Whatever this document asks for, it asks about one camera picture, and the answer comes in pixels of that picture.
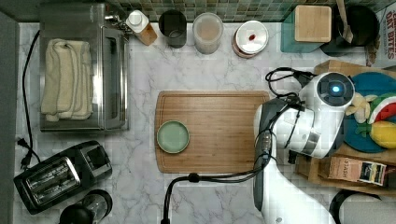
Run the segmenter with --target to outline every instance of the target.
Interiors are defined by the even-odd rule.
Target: kitchen counter
[[[129,112],[130,130],[113,134],[42,133],[39,131],[39,55],[38,45],[29,64],[26,78],[34,149],[42,160],[78,143],[96,140],[108,153],[113,175],[96,188],[107,190],[114,201],[112,212],[101,223],[160,223],[163,200],[168,184],[179,174],[162,174],[157,167],[154,151],[154,115],[157,96],[164,90],[229,90],[269,91],[265,75],[280,66],[313,71],[315,65],[330,59],[320,49],[309,54],[280,52],[280,23],[265,23],[270,35],[266,48],[252,59],[236,56],[231,37],[240,23],[225,23],[219,49],[211,55],[199,53],[193,46],[191,27],[188,41],[181,49],[171,49],[153,23],[158,39],[144,46],[136,38],[129,42]],[[21,72],[37,23],[21,23],[17,136],[27,140],[23,112]],[[339,60],[365,64],[364,54],[355,53]],[[297,91],[293,80],[276,83],[279,91]],[[15,175],[21,173],[20,162],[26,149],[16,146]],[[325,207],[337,189],[322,188],[294,174],[293,166],[283,166],[285,176]],[[88,191],[31,216],[18,192],[14,191],[14,224],[58,223],[67,205],[81,199]],[[173,189],[170,218],[177,223],[263,223],[262,215],[253,204],[252,180],[242,184],[179,183]]]

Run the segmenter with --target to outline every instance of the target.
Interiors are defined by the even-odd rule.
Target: blue plate
[[[355,91],[362,96],[377,95],[392,92],[396,90],[396,80],[390,76],[382,73],[368,72],[361,73],[352,78],[355,83]],[[387,120],[396,122],[396,116],[390,117]],[[370,135],[363,137],[361,134],[356,134],[358,122],[356,122],[354,115],[347,116],[345,119],[346,137],[345,142],[351,147],[361,152],[376,153],[385,151],[385,148],[377,145]]]

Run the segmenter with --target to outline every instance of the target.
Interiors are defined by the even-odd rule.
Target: toaster
[[[70,147],[14,178],[31,215],[92,187],[112,173],[104,148],[96,141]]]

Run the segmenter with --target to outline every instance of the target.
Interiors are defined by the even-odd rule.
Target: cardboard box
[[[380,22],[376,55],[371,59],[375,67],[396,65],[396,3],[378,12]]]
[[[329,179],[365,182],[382,186],[387,166],[371,161],[359,161],[346,157],[330,157],[322,160],[319,175]]]

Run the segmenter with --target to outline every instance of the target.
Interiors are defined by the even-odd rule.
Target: toaster oven
[[[52,39],[88,42],[92,59],[92,113],[87,119],[48,121],[42,132],[111,131],[129,128],[127,111],[127,33],[114,19],[126,14],[108,3],[40,5],[40,95],[46,82],[46,49]]]

